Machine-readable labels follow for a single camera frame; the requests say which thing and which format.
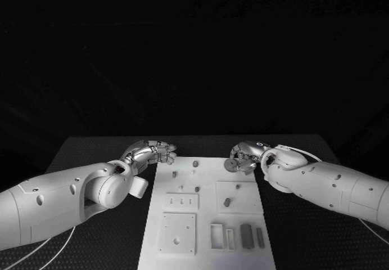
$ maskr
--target textured tabletop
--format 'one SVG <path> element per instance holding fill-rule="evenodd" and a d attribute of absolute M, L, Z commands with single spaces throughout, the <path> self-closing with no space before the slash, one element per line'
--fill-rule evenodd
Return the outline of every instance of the textured tabletop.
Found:
<path fill-rule="evenodd" d="M 160 140 L 177 146 L 180 156 L 229 157 L 242 141 L 258 140 L 311 152 L 322 161 L 338 164 L 318 135 L 233 136 L 134 136 L 73 137 L 66 140 L 47 173 L 118 159 L 138 140 Z M 76 226 L 67 246 L 44 269 L 137 269 L 154 173 L 151 165 L 139 174 L 148 180 L 142 199 L 126 196 L 121 205 L 95 215 Z M 373 235 L 356 218 L 334 213 L 294 194 L 281 193 L 255 170 L 271 249 L 278 270 L 284 269 L 389 269 L 389 245 Z M 389 232 L 371 225 L 384 239 Z M 14 267 L 39 269 L 57 253 L 70 230 L 54 236 L 40 250 Z M 0 269 L 26 256 L 34 243 L 0 251 Z"/>

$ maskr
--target white robotic arm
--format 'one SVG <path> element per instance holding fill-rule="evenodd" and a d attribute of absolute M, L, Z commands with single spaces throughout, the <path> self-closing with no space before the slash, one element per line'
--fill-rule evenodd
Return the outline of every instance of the white robotic arm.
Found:
<path fill-rule="evenodd" d="M 230 172 L 249 173 L 256 163 L 272 187 L 294 193 L 320 207 L 357 217 L 389 230 L 389 183 L 327 162 L 308 163 L 284 146 L 240 142 L 224 161 Z"/>
<path fill-rule="evenodd" d="M 171 164 L 174 145 L 132 144 L 121 160 L 37 176 L 0 193 L 0 250 L 39 242 L 116 207 L 129 193 L 142 197 L 148 164 Z"/>

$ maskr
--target dark backdrop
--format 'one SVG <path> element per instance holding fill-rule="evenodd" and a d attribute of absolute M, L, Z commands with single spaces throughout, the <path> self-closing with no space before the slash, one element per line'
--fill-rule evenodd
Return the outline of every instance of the dark backdrop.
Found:
<path fill-rule="evenodd" d="M 3 8 L 1 188 L 70 136 L 317 133 L 387 176 L 386 1 L 27 5 Z"/>

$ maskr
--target robotic arm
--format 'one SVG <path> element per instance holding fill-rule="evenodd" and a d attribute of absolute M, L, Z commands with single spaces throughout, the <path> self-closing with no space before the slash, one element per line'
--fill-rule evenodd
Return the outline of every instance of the robotic arm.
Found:
<path fill-rule="evenodd" d="M 148 164 L 174 162 L 175 146 L 138 141 L 121 159 L 37 176 L 0 193 L 0 250 L 39 242 L 115 208 L 129 193 L 141 198 Z"/>
<path fill-rule="evenodd" d="M 308 163 L 286 146 L 240 142 L 224 161 L 229 172 L 250 173 L 259 163 L 272 187 L 320 207 L 357 217 L 389 230 L 389 183 L 327 162 Z"/>

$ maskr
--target table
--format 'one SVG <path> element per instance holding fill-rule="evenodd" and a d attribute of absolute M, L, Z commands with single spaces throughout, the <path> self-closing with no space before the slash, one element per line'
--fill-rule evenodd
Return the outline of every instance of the table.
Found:
<path fill-rule="evenodd" d="M 258 140 L 272 146 L 282 144 L 302 149 L 322 161 L 338 164 L 317 134 L 72 137 L 65 141 L 46 172 L 118 159 L 138 140 L 165 141 L 177 145 L 177 155 L 209 158 L 227 158 L 239 142 Z M 67 246 L 46 269 L 137 269 L 155 169 L 157 166 L 151 165 L 138 175 L 148 180 L 142 199 L 126 196 L 115 209 L 95 215 L 76 227 Z M 389 269 L 389 245 L 356 218 L 321 209 L 294 194 L 281 193 L 262 180 L 258 169 L 255 178 L 278 270 Z M 389 232 L 369 225 L 389 239 Z M 39 269 L 57 253 L 69 233 L 53 237 L 17 269 Z M 39 244 L 0 251 L 0 268 L 27 255 Z"/>

